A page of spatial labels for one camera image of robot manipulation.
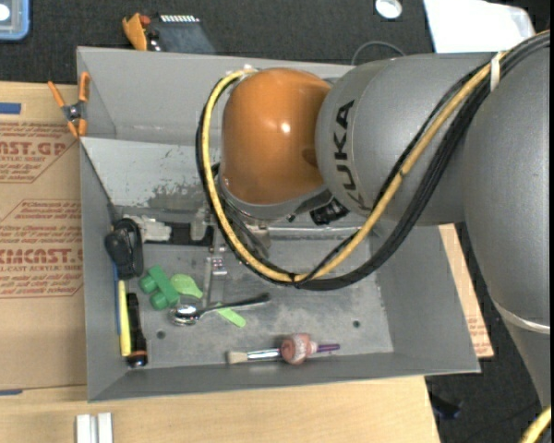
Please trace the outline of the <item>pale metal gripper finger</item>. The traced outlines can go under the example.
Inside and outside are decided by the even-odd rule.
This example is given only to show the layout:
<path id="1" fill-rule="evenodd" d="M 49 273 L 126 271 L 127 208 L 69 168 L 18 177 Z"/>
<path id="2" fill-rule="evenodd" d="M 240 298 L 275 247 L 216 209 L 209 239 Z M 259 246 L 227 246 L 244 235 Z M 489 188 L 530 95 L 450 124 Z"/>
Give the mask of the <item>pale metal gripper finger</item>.
<path id="1" fill-rule="evenodd" d="M 203 281 L 203 304 L 216 305 L 223 300 L 228 271 L 222 257 L 208 257 Z"/>

